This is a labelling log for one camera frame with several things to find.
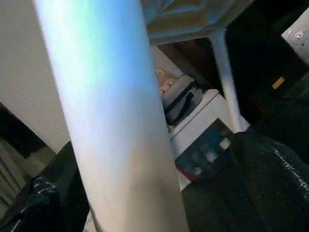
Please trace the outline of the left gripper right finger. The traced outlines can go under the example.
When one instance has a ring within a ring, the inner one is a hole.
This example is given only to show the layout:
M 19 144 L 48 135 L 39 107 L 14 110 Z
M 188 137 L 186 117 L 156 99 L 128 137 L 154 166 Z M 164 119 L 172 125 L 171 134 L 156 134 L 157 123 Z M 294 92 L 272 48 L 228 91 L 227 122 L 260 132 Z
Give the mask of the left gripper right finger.
M 271 232 L 309 230 L 309 166 L 288 146 L 238 132 L 232 152 L 249 196 Z

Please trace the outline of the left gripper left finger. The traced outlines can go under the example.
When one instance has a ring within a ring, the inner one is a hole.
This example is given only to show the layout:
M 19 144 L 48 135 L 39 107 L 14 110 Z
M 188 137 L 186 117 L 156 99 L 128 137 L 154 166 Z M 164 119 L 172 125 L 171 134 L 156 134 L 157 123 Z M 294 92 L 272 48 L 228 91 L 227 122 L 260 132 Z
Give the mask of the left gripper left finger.
M 0 221 L 2 232 L 81 232 L 89 203 L 72 144 L 18 193 Z

